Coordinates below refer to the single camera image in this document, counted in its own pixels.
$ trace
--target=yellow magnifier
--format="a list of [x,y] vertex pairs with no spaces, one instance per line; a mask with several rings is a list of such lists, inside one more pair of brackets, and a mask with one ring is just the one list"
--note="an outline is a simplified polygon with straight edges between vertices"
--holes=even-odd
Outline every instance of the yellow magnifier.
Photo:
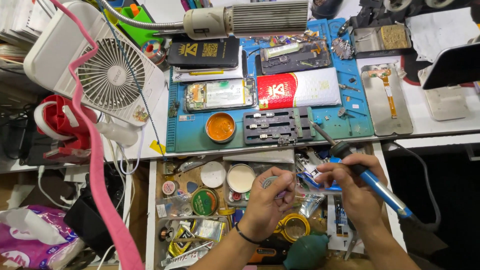
[[289,214],[280,220],[274,233],[281,233],[291,243],[310,234],[308,220],[300,214]]

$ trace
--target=white desk fan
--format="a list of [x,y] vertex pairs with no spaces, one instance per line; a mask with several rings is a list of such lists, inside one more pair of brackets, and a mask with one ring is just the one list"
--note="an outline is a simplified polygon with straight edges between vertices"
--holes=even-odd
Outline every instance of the white desk fan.
[[[99,46],[96,56],[77,69],[84,87],[82,104],[130,124],[144,125],[148,120],[144,101],[103,14],[82,1],[64,6],[82,21]],[[162,92],[168,90],[163,72],[114,30],[152,112]],[[91,49],[77,25],[58,11],[25,58],[25,73],[44,88],[72,98],[75,81],[68,64]]]

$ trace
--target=pink cable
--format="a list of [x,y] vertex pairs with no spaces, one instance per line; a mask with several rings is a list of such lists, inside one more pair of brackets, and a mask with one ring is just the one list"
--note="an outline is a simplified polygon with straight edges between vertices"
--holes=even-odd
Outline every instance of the pink cable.
[[130,235],[127,227],[125,224],[123,224],[120,215],[115,210],[115,207],[108,196],[107,188],[105,187],[102,138],[100,137],[100,133],[96,129],[95,125],[80,108],[80,101],[82,100],[84,88],[80,82],[80,79],[75,74],[75,70],[96,55],[98,51],[98,45],[90,37],[82,22],[71,11],[65,8],[57,0],[50,1],[77,24],[80,32],[82,32],[82,35],[93,47],[93,50],[80,56],[78,59],[74,60],[68,65],[68,70],[76,81],[75,92],[72,99],[73,108],[80,115],[83,121],[85,121],[90,133],[90,143],[92,148],[90,156],[90,187],[92,189],[92,195],[96,207],[98,208],[98,211],[100,212],[100,215],[107,226],[108,232],[112,237],[113,244],[118,251],[122,268],[127,270],[144,270],[137,246],[135,245],[135,242],[133,241],[133,238]]

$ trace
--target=blue silicone mat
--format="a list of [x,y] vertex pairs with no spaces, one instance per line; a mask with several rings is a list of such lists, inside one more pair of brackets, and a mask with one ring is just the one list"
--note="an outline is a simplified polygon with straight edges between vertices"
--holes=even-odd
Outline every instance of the blue silicone mat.
[[[308,28],[314,32],[319,31],[319,35],[324,36],[327,39],[327,44],[330,47],[332,39],[336,38],[336,33],[339,27],[345,22],[345,19],[334,20],[316,20],[308,22]],[[348,35],[344,35],[343,39],[350,40]],[[254,50],[270,47],[267,42],[261,42],[255,44],[255,40],[240,39],[240,45],[243,46],[243,50],[249,55]],[[248,56],[248,77],[256,79],[255,70],[255,56],[259,54],[256,51],[252,55]],[[335,54],[331,53],[333,66],[336,68],[338,81],[340,84],[346,84],[360,90],[360,93],[348,89],[340,89],[342,97],[342,105],[335,106],[318,106],[312,107],[313,117],[315,119],[320,118],[323,121],[321,127],[334,139],[343,138],[356,138],[367,137],[374,134],[372,125],[372,119],[368,110],[367,100],[365,92],[361,84],[361,77],[359,76],[357,69],[357,61],[340,60]],[[354,78],[356,81],[349,82],[349,79]],[[219,149],[233,149],[248,146],[244,143],[243,138],[243,113],[247,111],[257,111],[258,109],[241,109],[241,110],[227,110],[237,125],[237,131],[235,137],[227,144],[218,144],[213,142],[205,132],[205,124],[208,118],[218,111],[210,112],[198,112],[193,113],[193,121],[179,121],[180,117],[186,117],[186,115],[192,115],[192,113],[186,113],[184,108],[184,91],[185,86],[182,83],[173,83],[170,77],[169,88],[169,104],[173,104],[174,101],[180,102],[180,107],[176,117],[169,117],[167,122],[167,153],[174,152],[193,152],[193,151],[208,151]],[[341,107],[345,107],[347,112],[353,116],[349,117],[350,127],[348,128],[347,121],[338,117],[338,110]],[[323,137],[317,134],[315,141],[322,141]]]

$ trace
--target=soldering iron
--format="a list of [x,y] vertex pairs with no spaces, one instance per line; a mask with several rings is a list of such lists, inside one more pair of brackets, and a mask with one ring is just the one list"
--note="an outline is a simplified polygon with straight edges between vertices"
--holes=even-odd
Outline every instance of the soldering iron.
[[[345,141],[336,142],[334,141],[319,125],[315,124],[314,122],[310,121],[313,128],[320,133],[320,135],[332,145],[330,148],[330,154],[344,159],[347,156],[353,154],[350,151],[350,146]],[[397,214],[403,218],[412,221],[418,227],[426,230],[426,231],[436,231],[438,229],[438,224],[431,223],[431,224],[424,224],[422,223],[410,209],[406,206],[404,202],[402,202],[395,194],[393,194],[390,189],[388,189],[382,182],[378,180],[378,178],[366,167],[361,164],[354,164],[348,166],[352,172],[356,175],[360,176],[360,178],[385,201]]]

